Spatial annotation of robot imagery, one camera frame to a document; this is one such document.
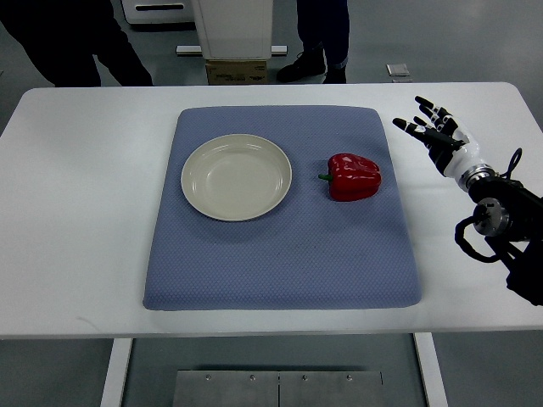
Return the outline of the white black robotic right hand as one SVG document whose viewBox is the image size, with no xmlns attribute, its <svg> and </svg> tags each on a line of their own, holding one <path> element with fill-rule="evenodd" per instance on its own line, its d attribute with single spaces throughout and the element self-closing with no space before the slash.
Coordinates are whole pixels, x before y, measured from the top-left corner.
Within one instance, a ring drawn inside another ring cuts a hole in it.
<svg viewBox="0 0 543 407">
<path fill-rule="evenodd" d="M 485 166 L 479 144 L 458 118 L 420 96 L 415 97 L 415 102 L 427 120 L 418 116 L 412 121 L 394 118 L 393 124 L 425 146 L 442 176 L 459 181 L 472 168 Z"/>
</svg>

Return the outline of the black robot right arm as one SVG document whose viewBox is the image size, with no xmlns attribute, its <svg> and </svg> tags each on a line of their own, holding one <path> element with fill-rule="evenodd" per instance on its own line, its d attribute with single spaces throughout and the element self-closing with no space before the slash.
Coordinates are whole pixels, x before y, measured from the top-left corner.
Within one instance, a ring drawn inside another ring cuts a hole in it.
<svg viewBox="0 0 543 407">
<path fill-rule="evenodd" d="M 469 257 L 490 264 L 502 262 L 509 270 L 507 288 L 535 306 L 542 305 L 542 198 L 493 170 L 478 169 L 464 176 L 463 187 L 476 204 L 460 221 L 455 242 Z M 464 237 L 472 225 L 492 249 L 483 255 Z"/>
</svg>

